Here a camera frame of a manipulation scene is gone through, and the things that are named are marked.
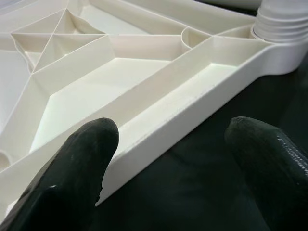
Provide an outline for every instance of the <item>white plastic part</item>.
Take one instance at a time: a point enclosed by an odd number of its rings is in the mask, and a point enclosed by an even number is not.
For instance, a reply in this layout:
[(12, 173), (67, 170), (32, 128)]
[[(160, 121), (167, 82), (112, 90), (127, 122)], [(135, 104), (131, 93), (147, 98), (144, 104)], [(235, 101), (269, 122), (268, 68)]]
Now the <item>white plastic part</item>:
[(254, 32), (272, 42), (297, 42), (308, 37), (308, 0), (263, 0)]
[(2, 0), (0, 3), (0, 15), (25, 7), (38, 0)]
[(268, 42), (254, 17), (189, 0), (29, 2), (0, 16), (0, 220), (84, 123), (109, 117), (120, 132), (99, 205), (256, 78), (294, 70), (308, 50), (306, 37)]

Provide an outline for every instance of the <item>plastic tray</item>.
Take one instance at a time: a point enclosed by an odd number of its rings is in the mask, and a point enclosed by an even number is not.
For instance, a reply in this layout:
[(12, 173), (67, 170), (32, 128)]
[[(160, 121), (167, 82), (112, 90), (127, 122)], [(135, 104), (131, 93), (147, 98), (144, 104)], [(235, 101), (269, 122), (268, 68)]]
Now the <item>plastic tray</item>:
[(189, 0), (0, 11), (0, 220), (82, 124), (119, 127), (99, 204), (257, 77), (289, 71), (275, 57), (290, 47), (255, 38), (254, 21)]

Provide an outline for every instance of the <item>compartment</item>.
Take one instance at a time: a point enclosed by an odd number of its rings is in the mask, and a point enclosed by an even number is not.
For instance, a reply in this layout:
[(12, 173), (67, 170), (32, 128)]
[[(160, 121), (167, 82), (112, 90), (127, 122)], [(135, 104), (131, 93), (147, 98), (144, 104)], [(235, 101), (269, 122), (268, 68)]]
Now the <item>compartment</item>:
[(0, 72), (1, 134), (30, 76), (27, 63), (10, 34), (0, 33)]
[(255, 39), (251, 34), (251, 27), (253, 25), (242, 26), (234, 28), (219, 34), (219, 36), (232, 37), (232, 38), (241, 38), (241, 39)]
[(27, 26), (24, 26), (13, 33), (31, 33), (31, 34), (50, 34), (53, 33), (56, 26), (58, 25), (64, 10), (58, 11), (52, 15), (49, 15), (41, 20), (38, 20), (34, 23), (31, 23)]
[(180, 55), (180, 36), (105, 36), (35, 72), (51, 96), (31, 151), (96, 111), (115, 113), (111, 102)]
[(13, 4), (11, 3), (10, 0), (7, 1), (2, 1), (3, 3), (0, 5), (0, 15), (4, 15), (6, 13), (18, 10), (22, 7), (25, 7), (36, 0), (24, 0), (24, 1), (18, 1), (14, 2)]
[(190, 0), (123, 1), (144, 7), (211, 35), (253, 24), (255, 21), (255, 17)]
[(114, 0), (72, 0), (68, 9), (106, 34), (174, 34), (185, 25), (129, 3)]
[(103, 35), (90, 34), (53, 34), (48, 41), (44, 53), (39, 59), (35, 71), (61, 59), (78, 48), (92, 42)]
[(182, 32), (182, 42), (189, 48), (197, 46), (199, 43), (211, 37), (209, 34), (192, 29), (185, 28)]
[(238, 67), (270, 45), (261, 40), (214, 37), (212, 63)]
[(93, 28), (88, 22), (72, 15), (69, 10), (65, 10), (59, 24), (55, 30), (56, 34), (103, 34), (103, 32)]
[(32, 72), (51, 37), (51, 34), (19, 34), (13, 33), (12, 37), (19, 52), (28, 63), (29, 71)]
[(56, 13), (67, 6), (68, 0), (37, 0), (15, 11), (0, 15), (0, 32), (12, 32)]
[(48, 102), (48, 94), (33, 80), (27, 82), (21, 97), (0, 134), (0, 147), (11, 163), (29, 153), (33, 137)]

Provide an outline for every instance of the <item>dark background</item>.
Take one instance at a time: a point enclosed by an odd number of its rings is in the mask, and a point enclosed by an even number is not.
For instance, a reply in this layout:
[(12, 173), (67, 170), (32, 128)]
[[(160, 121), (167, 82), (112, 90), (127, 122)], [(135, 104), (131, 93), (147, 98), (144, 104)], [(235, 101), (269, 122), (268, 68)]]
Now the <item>dark background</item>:
[(114, 193), (98, 207), (95, 228), (269, 230), (225, 146), (224, 131), (235, 116), (280, 127), (308, 150), (308, 55), (292, 73), (257, 79)]

